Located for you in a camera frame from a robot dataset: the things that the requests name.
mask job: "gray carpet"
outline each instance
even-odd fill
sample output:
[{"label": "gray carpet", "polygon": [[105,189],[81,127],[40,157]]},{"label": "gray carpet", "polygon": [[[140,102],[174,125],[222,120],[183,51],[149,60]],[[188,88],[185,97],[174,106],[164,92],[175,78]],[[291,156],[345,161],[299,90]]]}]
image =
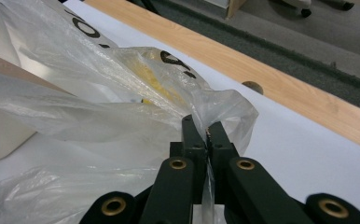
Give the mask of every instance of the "gray carpet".
[{"label": "gray carpet", "polygon": [[152,0],[152,2],[162,17],[360,107],[359,77],[240,30],[227,22],[215,20],[198,10],[185,7],[186,4],[177,4],[169,0]]}]

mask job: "gold grommet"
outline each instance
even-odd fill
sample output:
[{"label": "gold grommet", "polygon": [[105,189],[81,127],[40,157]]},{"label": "gold grommet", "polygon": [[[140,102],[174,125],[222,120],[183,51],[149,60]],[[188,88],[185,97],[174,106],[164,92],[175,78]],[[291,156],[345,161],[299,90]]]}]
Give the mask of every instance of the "gold grommet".
[{"label": "gold grommet", "polygon": [[186,168],[187,163],[185,161],[181,161],[181,160],[175,160],[175,161],[171,161],[170,165],[172,168],[174,168],[175,170],[181,170]]},{"label": "gold grommet", "polygon": [[[334,211],[331,208],[329,208],[329,205],[334,205],[336,206],[339,211]],[[319,201],[319,207],[327,214],[329,214],[332,217],[337,217],[337,218],[346,218],[349,216],[349,211],[348,209],[346,209],[342,204],[337,203],[334,200],[331,199],[323,199]]]},{"label": "gold grommet", "polygon": [[[110,203],[118,203],[118,207],[115,209],[111,209],[108,207],[108,205]],[[127,205],[127,203],[125,202],[124,199],[122,199],[120,197],[114,197],[114,198],[106,200],[104,202],[104,204],[102,204],[102,213],[108,217],[112,217],[112,216],[118,215],[121,212],[123,212],[126,205]]]},{"label": "gold grommet", "polygon": [[236,164],[243,170],[253,170],[255,168],[255,165],[247,160],[237,161]]}]

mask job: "desk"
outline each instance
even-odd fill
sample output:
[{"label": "desk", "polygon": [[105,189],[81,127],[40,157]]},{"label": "desk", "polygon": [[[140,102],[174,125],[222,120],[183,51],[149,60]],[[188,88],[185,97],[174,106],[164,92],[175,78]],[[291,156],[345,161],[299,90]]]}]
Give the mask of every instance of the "desk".
[{"label": "desk", "polygon": [[[100,7],[103,7],[102,2],[87,0],[81,3],[72,0],[66,5],[120,47],[154,46],[167,50],[192,66],[213,89],[235,89],[245,96],[260,114],[245,156],[260,161],[289,195],[304,202],[310,194],[326,192],[360,209],[360,144],[321,124],[334,123],[331,126],[337,129],[352,127],[349,125],[354,121],[342,125],[339,120],[352,116],[360,120],[357,117],[359,110],[132,4],[116,1],[117,9],[113,9],[114,6],[106,2],[106,10],[111,8],[117,11],[115,19],[86,5],[96,4],[97,7],[100,3]],[[186,37],[184,41],[176,42],[182,37]],[[263,75],[273,79],[269,81],[261,77]],[[246,78],[260,83],[268,97],[239,83]],[[324,116],[327,111],[336,113]],[[322,122],[317,123],[308,116]],[[354,133],[352,136],[360,139],[360,125],[356,124],[356,129],[346,133]],[[122,159],[118,156],[108,160],[81,147],[36,134],[0,161],[0,180],[39,165],[71,163],[119,167],[124,163]]]}]

